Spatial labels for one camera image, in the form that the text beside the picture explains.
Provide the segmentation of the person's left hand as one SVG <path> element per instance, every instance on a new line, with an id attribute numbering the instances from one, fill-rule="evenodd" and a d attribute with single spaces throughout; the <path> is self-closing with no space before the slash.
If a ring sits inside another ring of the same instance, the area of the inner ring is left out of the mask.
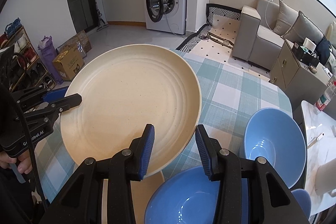
<path id="1" fill-rule="evenodd" d="M 16 165 L 18 162 L 17 168 L 18 172 L 23 174 L 29 174 L 32 171 L 32 163 L 30 159 L 30 153 L 29 151 L 25 151 L 22 153 L 20 156 L 17 158 L 11 158 L 5 151 L 2 151 L 0 153 L 0 166 L 3 169 L 8 169 L 10 168 L 10 164 Z"/>

